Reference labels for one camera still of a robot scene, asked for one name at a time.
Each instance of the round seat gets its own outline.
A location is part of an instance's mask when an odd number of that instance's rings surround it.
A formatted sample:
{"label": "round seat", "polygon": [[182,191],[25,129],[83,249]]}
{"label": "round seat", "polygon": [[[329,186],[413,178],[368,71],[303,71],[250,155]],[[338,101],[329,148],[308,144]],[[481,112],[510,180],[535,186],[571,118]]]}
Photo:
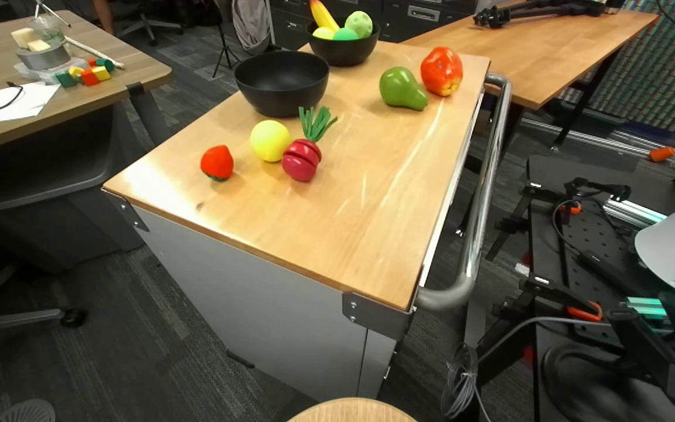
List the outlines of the round seat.
{"label": "round seat", "polygon": [[338,419],[410,422],[413,418],[375,398],[345,397],[345,398],[317,402],[297,412],[291,422],[338,422]]}

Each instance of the black bowl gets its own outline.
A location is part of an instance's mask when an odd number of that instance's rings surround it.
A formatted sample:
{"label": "black bowl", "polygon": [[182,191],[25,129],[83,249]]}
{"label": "black bowl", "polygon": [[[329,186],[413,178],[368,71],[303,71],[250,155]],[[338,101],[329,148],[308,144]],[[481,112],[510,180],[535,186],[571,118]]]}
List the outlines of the black bowl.
{"label": "black bowl", "polygon": [[236,65],[235,78],[245,101],[267,118],[296,118],[311,108],[327,87],[327,64],[305,52],[267,52]]}
{"label": "black bowl", "polygon": [[361,37],[361,39],[321,39],[321,37],[308,35],[311,52],[326,59],[329,65],[339,65],[339,67],[363,64],[375,52],[375,45],[376,45],[376,26],[373,27],[368,37]]}

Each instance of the white panel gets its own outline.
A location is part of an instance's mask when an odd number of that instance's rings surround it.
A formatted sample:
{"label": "white panel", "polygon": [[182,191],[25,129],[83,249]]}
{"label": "white panel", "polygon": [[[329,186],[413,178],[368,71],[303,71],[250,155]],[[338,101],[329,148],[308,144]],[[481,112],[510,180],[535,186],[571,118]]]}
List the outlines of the white panel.
{"label": "white panel", "polygon": [[311,398],[376,393],[393,339],[373,339],[363,359],[375,333],[342,316],[339,291],[136,211],[149,228],[138,234],[231,354]]}

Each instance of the paper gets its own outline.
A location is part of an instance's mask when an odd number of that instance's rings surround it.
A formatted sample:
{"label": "paper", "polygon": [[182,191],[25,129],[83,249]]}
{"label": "paper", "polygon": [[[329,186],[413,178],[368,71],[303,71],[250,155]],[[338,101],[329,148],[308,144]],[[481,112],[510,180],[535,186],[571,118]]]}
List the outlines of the paper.
{"label": "paper", "polygon": [[15,95],[18,87],[0,89],[0,108],[4,105],[0,109],[0,122],[24,119],[24,118],[37,115],[52,101],[52,95],[58,89],[58,84],[45,84],[45,82],[31,82],[31,84],[21,84],[21,87],[24,87],[24,91],[18,95]]}

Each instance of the metal handle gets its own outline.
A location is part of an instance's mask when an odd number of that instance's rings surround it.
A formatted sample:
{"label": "metal handle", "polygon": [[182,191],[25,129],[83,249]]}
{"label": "metal handle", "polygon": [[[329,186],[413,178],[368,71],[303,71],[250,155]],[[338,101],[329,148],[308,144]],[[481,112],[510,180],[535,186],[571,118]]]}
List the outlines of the metal handle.
{"label": "metal handle", "polygon": [[499,87],[499,101],[497,101],[497,109],[495,109],[495,129],[489,130],[489,137],[488,137],[485,162],[482,162],[482,169],[478,175],[472,205],[468,211],[471,215],[468,215],[468,225],[464,231],[464,250],[461,250],[464,256],[461,256],[454,283],[446,291],[419,287],[419,293],[417,293],[417,305],[424,310],[431,310],[431,312],[446,312],[451,307],[461,307],[471,297],[476,279],[478,279],[485,221],[488,221],[491,186],[495,186],[499,155],[502,155],[505,112],[509,112],[509,102],[510,102],[509,79],[504,79],[499,74],[488,74],[485,82]]}

